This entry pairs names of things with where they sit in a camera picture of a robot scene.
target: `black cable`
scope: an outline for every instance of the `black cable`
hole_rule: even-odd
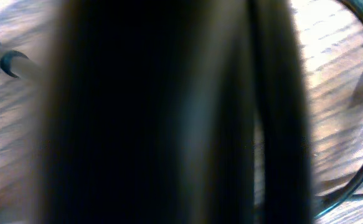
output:
[[[354,15],[363,23],[363,1],[361,0],[338,0],[347,8],[349,8]],[[339,206],[341,203],[346,201],[348,198],[352,197],[352,200],[358,200],[363,198],[363,194],[353,195],[353,193],[360,187],[363,183],[363,165],[355,174],[355,176],[347,183],[343,188],[327,194],[325,196],[319,197],[322,200],[321,208],[316,213],[316,218],[319,218],[332,209]]]

